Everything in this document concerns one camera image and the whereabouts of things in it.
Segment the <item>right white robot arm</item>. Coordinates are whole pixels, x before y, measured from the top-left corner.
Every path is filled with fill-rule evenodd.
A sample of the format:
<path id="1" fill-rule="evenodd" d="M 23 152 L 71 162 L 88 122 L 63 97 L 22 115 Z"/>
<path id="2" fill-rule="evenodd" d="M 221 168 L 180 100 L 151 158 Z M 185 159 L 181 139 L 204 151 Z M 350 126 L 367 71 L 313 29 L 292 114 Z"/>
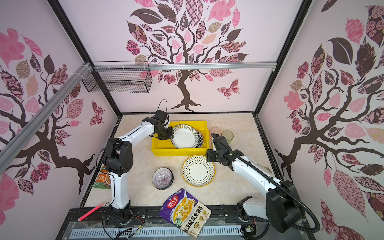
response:
<path id="1" fill-rule="evenodd" d="M 272 177 L 241 151 L 232 150 L 225 137 L 212 134 L 212 140 L 213 149 L 207 150 L 207 161 L 228 167 L 264 195 L 262 200 L 249 198 L 241 203 L 246 215 L 267 220 L 280 233 L 303 218 L 305 210 L 291 182 Z"/>

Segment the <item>black white geometric plate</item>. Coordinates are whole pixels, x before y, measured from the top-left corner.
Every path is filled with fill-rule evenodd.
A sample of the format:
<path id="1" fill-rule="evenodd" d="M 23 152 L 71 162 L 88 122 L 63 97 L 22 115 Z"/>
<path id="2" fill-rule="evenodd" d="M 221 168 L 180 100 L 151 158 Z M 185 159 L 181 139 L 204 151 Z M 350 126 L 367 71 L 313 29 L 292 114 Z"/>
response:
<path id="1" fill-rule="evenodd" d="M 199 149 L 199 148 L 201 148 L 203 145 L 204 145 L 204 136 L 203 136 L 203 134 L 200 132 L 200 131 L 198 131 L 197 130 L 197 134 L 198 134 L 198 144 L 196 145 L 196 149 Z"/>

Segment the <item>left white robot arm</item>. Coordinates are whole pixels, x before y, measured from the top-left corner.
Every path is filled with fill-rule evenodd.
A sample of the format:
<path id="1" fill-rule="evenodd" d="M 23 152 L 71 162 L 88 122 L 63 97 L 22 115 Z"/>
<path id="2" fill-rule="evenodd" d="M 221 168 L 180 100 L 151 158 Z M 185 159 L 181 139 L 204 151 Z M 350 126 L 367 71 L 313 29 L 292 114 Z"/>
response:
<path id="1" fill-rule="evenodd" d="M 157 137 L 159 140 L 170 140 L 173 136 L 173 127 L 169 126 L 169 114 L 157 110 L 155 115 L 145 118 L 132 131 L 118 138 L 109 138 L 103 157 L 111 179 L 112 202 L 110 216 L 112 221 L 127 224 L 131 221 L 131 200 L 129 198 L 128 175 L 134 164 L 133 149 L 147 137 Z"/>

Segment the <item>white striped rim plate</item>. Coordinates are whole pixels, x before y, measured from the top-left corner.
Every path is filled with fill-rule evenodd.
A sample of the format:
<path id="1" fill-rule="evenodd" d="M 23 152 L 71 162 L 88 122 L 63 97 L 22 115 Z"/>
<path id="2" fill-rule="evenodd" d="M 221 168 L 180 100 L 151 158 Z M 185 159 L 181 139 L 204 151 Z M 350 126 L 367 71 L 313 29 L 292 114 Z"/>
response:
<path id="1" fill-rule="evenodd" d="M 173 127 L 171 142 L 177 149 L 194 149 L 199 143 L 199 135 L 193 127 L 180 124 Z"/>

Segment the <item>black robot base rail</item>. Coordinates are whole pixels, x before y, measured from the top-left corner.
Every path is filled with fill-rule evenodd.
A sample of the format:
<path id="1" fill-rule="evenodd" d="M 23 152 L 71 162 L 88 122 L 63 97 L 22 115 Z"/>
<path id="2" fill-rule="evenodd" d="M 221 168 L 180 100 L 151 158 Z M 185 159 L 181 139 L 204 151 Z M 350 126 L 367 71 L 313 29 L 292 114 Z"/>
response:
<path id="1" fill-rule="evenodd" d="M 201 237 L 203 239 L 230 239 L 235 238 L 239 240 L 253 240 L 258 237 L 263 237 L 269 225 L 266 220 L 257 217 L 247 217 L 240 214 L 240 209 L 236 205 L 211 205 L 209 209 L 212 211 L 210 218 L 204 226 L 240 226 L 241 236 L 211 236 Z M 65 217 L 64 223 L 57 235 L 58 240 L 69 240 L 69 235 L 74 229 L 119 229 L 119 228 L 153 228 L 153 227 L 175 227 L 168 223 L 160 215 L 160 207 L 132 207 L 132 219 L 127 224 L 119 224 L 112 221 L 110 216 L 109 207 L 101 207 L 86 219 L 79 222 L 78 218 L 90 211 L 90 207 L 75 208 L 69 210 Z M 131 234 L 128 237 L 118 236 L 111 237 L 110 240 L 190 240 L 192 237 L 151 237 L 151 238 L 134 238 Z"/>

